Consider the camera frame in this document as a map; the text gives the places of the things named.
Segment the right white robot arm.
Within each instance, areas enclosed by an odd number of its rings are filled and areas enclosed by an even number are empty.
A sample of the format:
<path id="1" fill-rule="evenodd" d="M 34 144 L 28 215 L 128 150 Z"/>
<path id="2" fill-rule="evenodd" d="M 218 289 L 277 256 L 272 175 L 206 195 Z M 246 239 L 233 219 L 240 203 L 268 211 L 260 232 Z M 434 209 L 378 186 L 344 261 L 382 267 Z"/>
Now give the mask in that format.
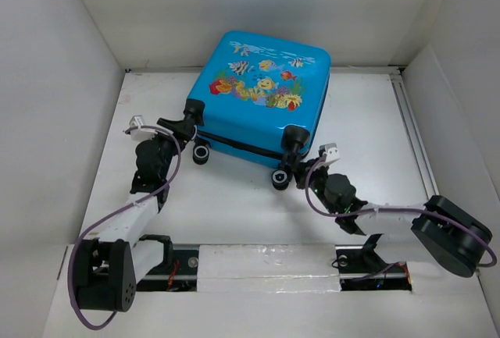
<path id="1" fill-rule="evenodd" d="M 434 263 L 462 278 L 497 265 L 492 232 L 446 197 L 434 195 L 420 205 L 377 205 L 360 199 L 348 177 L 331 174 L 328 166 L 319 157 L 298 163 L 291 173 L 306 200 L 316 197 L 321 203 L 311 207 L 314 212 L 365 237 L 360 249 L 338 254 L 340 270 L 363 282 L 407 262 Z"/>

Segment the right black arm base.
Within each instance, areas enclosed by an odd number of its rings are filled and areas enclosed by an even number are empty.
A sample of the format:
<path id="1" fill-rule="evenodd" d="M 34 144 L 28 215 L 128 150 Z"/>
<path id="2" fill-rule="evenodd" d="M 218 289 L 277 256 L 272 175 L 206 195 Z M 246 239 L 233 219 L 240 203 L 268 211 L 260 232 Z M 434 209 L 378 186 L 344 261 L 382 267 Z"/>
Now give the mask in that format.
<path id="1" fill-rule="evenodd" d="M 407 264 L 386 263 L 376 254 L 381 237 L 372 235 L 362 246 L 336 247 L 331 267 L 338 270 L 341 291 L 412 290 Z"/>

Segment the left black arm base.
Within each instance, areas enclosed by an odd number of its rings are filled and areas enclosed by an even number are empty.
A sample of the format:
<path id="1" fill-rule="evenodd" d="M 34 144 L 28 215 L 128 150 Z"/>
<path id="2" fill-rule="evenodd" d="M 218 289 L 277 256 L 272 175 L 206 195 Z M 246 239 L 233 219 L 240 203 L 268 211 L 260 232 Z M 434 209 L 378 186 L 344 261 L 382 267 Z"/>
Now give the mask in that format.
<path id="1" fill-rule="evenodd" d="M 169 236 L 143 235 L 139 244 L 161 244 L 163 260 L 153 267 L 141 281 L 137 281 L 140 292 L 195 292 L 199 264 L 199 246 L 174 244 Z"/>

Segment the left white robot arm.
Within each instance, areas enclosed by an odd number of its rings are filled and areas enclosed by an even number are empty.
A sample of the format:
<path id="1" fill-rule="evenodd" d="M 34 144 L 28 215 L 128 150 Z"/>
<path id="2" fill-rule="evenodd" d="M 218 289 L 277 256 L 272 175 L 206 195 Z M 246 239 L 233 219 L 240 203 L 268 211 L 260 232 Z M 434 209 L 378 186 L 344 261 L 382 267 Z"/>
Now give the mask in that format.
<path id="1" fill-rule="evenodd" d="M 162 210 L 180 155 L 196 134 L 197 124 L 159 119 L 154 126 L 135 116 L 126 131 L 137 141 L 136 170 L 126 205 L 91 225 L 75 244 L 68 267 L 70 300 L 77 311 L 125 312 L 138 284 L 152 270 L 176 272 L 180 266 L 166 235 L 146 234 Z"/>

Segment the blue kids suitcase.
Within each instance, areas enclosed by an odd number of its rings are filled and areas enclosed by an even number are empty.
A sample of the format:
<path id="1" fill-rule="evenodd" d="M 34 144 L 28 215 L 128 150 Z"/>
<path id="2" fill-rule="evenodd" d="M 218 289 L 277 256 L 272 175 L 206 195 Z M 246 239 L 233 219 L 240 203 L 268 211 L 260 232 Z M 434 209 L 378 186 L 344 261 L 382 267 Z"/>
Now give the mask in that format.
<path id="1" fill-rule="evenodd" d="M 316 134 L 330 78 L 322 48 L 232 30 L 220 39 L 187 103 L 204 105 L 192 151 L 265 165 L 277 190 L 288 187 Z"/>

